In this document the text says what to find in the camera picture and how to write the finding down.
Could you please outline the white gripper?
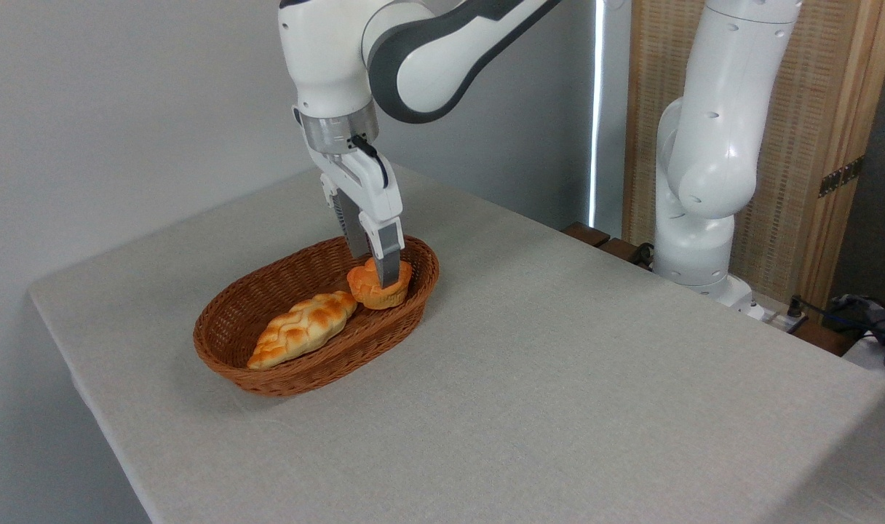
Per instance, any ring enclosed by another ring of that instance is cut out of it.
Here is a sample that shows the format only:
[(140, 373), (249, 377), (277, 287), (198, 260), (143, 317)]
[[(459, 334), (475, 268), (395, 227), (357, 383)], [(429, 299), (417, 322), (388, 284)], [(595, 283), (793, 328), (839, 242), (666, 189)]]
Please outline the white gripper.
[(352, 138), (343, 146), (339, 154), (320, 153), (312, 146), (307, 151), (322, 170), (324, 195), (352, 257), (373, 256), (379, 284), (386, 289), (399, 282), (405, 246), (400, 190), (390, 163), (366, 140)]

